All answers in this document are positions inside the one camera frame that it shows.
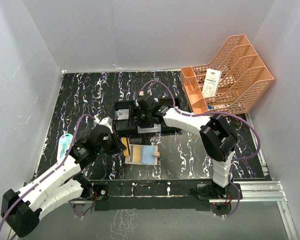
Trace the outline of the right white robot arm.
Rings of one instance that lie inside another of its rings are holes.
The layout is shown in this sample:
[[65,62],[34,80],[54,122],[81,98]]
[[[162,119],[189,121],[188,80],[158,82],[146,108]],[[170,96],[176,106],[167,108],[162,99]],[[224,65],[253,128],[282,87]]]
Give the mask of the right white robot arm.
[[140,119],[146,123],[164,124],[201,137],[205,152],[212,159],[212,182],[205,190],[213,198],[223,198],[230,193],[232,164],[237,137],[221,114],[195,116],[169,104],[160,104],[149,94],[139,95]]

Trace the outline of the gold card with black stripe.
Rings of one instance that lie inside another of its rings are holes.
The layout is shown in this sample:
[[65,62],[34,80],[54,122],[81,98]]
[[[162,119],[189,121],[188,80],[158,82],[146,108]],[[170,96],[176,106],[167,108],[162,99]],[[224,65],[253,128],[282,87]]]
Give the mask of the gold card with black stripe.
[[123,145],[125,146],[125,150],[123,151],[123,155],[125,157],[128,157],[131,155],[131,151],[130,151],[130,143],[129,143],[129,139],[127,137],[122,137],[121,138],[121,142],[123,143]]

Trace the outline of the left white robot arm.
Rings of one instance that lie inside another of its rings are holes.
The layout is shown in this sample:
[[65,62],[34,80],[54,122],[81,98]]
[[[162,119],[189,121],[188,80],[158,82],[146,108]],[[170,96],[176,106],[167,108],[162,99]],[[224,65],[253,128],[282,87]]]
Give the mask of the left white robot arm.
[[0,226],[7,223],[20,238],[30,234],[49,212],[79,198],[89,187],[82,170],[101,154],[116,155],[126,150],[108,125],[98,124],[89,136],[74,141],[60,161],[33,182],[2,196]]

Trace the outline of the beige leather card holder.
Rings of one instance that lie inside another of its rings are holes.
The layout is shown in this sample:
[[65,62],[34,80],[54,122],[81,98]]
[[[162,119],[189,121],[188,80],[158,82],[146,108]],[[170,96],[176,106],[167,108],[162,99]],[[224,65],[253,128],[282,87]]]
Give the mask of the beige leather card holder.
[[160,157],[159,148],[157,145],[139,145],[141,146],[141,156],[140,163],[132,163],[130,162],[130,156],[125,156],[125,164],[128,165],[144,165],[144,166],[157,166],[158,159]]

